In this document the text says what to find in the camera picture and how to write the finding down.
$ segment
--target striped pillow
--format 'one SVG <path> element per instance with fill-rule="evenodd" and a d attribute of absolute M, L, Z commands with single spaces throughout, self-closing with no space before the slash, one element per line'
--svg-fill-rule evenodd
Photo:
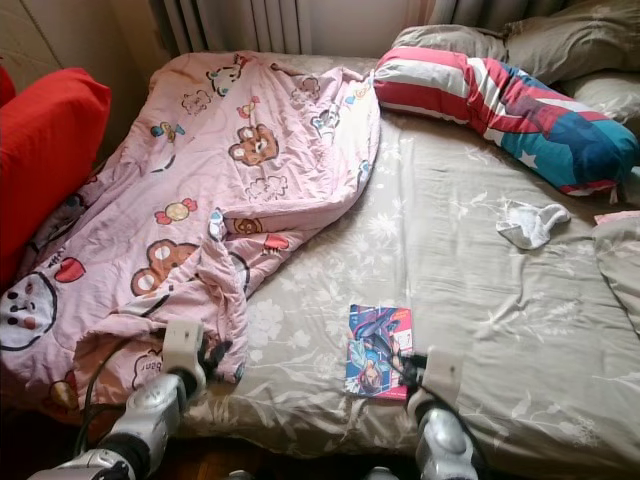
<path fill-rule="evenodd" d="M 468 125 L 569 195 L 615 188 L 640 156 L 619 123 L 491 58 L 394 48 L 374 87 L 383 107 Z"/>

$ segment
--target white sock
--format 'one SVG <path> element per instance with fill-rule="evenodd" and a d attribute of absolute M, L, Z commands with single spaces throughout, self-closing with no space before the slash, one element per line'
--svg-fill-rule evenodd
<path fill-rule="evenodd" d="M 523 250 L 541 247 L 551 238 L 556 223 L 568 222 L 571 214 L 554 203 L 540 209 L 526 203 L 511 202 L 506 218 L 496 224 L 498 233 Z"/>

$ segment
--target beige bedsheet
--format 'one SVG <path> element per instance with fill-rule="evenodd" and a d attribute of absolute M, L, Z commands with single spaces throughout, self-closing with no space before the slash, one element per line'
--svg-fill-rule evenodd
<path fill-rule="evenodd" d="M 321 72 L 360 59 L 290 57 Z M 603 280 L 593 216 L 455 124 L 385 113 L 365 194 L 249 300 L 239 386 L 212 387 L 185 434 L 293 455 L 413 453 L 401 405 L 344 394 L 350 303 L 413 309 L 415 346 L 465 354 L 457 406 L 493 466 L 536 478 L 640 472 L 640 339 Z M 565 205 L 551 242 L 519 251 L 495 224 L 510 201 Z"/>

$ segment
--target book cover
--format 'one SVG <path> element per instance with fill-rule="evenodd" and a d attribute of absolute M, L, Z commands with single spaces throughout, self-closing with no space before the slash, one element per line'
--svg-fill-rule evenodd
<path fill-rule="evenodd" d="M 405 400 L 400 386 L 399 354 L 413 347 L 411 310 L 351 305 L 347 351 L 347 392 L 365 397 Z"/>

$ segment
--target white star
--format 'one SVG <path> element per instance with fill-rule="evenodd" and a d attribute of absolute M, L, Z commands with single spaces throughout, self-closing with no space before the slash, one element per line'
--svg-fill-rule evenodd
<path fill-rule="evenodd" d="M 538 169 L 538 166 L 536 165 L 536 156 L 529 155 L 524 150 L 522 151 L 522 156 L 520 157 L 520 161 L 529 168 L 533 168 L 534 170 Z"/>

